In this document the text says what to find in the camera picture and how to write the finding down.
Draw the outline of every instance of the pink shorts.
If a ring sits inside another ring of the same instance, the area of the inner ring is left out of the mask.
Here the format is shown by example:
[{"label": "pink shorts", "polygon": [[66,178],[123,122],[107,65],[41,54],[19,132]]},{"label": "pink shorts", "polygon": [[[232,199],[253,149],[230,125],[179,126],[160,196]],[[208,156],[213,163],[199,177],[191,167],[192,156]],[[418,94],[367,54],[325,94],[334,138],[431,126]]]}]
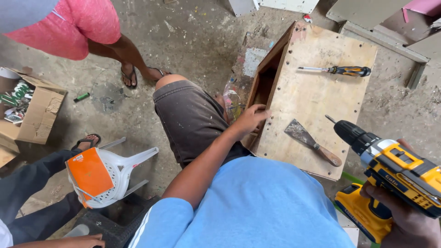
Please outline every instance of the pink shorts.
[{"label": "pink shorts", "polygon": [[121,32],[110,0],[60,0],[43,20],[4,35],[55,56],[82,60],[89,54],[87,38],[113,44]]}]

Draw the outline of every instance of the yellow cordless drill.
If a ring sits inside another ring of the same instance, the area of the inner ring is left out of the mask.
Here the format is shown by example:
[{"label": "yellow cordless drill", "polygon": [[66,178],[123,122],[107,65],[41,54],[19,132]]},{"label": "yellow cordless drill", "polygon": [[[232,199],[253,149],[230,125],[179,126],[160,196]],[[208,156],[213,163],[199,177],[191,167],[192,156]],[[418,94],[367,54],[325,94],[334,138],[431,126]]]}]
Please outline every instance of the yellow cordless drill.
[{"label": "yellow cordless drill", "polygon": [[[360,156],[368,181],[400,197],[431,218],[441,217],[441,168],[392,139],[382,139],[357,125],[340,120],[334,131]],[[335,203],[374,243],[391,231],[392,213],[382,203],[360,195],[360,184],[339,191]]]}]

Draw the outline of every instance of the orange notebook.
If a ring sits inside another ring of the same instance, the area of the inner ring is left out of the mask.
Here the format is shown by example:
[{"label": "orange notebook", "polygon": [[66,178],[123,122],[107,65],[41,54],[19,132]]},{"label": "orange notebook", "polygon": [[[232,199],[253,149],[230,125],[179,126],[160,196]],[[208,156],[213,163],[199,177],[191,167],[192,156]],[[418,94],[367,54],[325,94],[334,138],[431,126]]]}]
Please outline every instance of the orange notebook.
[{"label": "orange notebook", "polygon": [[[90,148],[67,160],[66,167],[74,184],[91,196],[101,195],[114,187],[96,147]],[[86,207],[86,201],[92,198],[82,192],[79,193],[84,201],[83,205]]]}]

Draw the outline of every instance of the green marker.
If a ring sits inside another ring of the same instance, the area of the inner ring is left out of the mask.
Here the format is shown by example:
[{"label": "green marker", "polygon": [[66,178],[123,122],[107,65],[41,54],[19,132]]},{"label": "green marker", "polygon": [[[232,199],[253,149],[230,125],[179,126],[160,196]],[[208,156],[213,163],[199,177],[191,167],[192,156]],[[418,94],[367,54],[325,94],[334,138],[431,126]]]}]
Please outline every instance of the green marker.
[{"label": "green marker", "polygon": [[84,94],[84,95],[81,95],[81,96],[75,98],[75,99],[74,99],[74,102],[79,102],[79,101],[81,101],[82,99],[88,98],[89,96],[90,96],[90,93],[86,93],[86,94]]}]

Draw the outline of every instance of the concrete floor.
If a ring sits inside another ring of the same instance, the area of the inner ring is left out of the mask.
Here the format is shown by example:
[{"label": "concrete floor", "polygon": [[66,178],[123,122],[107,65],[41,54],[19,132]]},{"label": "concrete floor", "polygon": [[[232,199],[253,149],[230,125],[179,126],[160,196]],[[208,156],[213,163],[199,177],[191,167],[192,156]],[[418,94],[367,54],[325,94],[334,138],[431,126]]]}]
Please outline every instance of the concrete floor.
[{"label": "concrete floor", "polygon": [[[147,65],[184,75],[210,94],[223,92],[247,31],[255,30],[276,41],[293,21],[302,19],[301,13],[266,7],[236,18],[227,0],[178,0],[171,4],[162,0],[123,0],[114,1],[114,5],[122,33],[137,45]],[[320,1],[311,17],[315,25],[338,31],[336,23],[324,17],[331,6],[332,2]],[[356,34],[346,35],[363,39]],[[120,81],[117,61],[95,55],[71,61],[4,36],[0,37],[0,60],[1,65],[12,68],[32,67],[42,78],[69,91],[47,144],[20,143],[22,154],[4,174],[23,161],[32,162],[55,150],[70,148],[89,133],[100,134],[103,143],[126,136],[127,141],[112,150],[122,156],[159,147],[157,156],[132,173],[132,185],[150,180],[137,191],[144,197],[161,195],[180,171],[153,109],[152,82],[140,80],[138,89],[130,91]],[[441,69],[428,67],[418,88],[407,90],[404,85],[413,66],[412,61],[388,49],[378,50],[365,97],[360,99],[358,124],[383,138],[404,137],[418,154],[441,164],[441,141],[437,139],[441,126],[436,124],[441,114]],[[73,103],[74,98],[86,92],[91,93],[90,99]],[[105,97],[112,98],[114,104],[108,105]],[[359,158],[352,151],[349,153],[344,170],[363,179]],[[42,206],[62,199],[72,191],[66,178],[65,171],[55,175],[33,198]],[[319,180],[330,198],[349,184],[346,180]],[[365,245],[366,241],[360,239],[360,246]]]}]

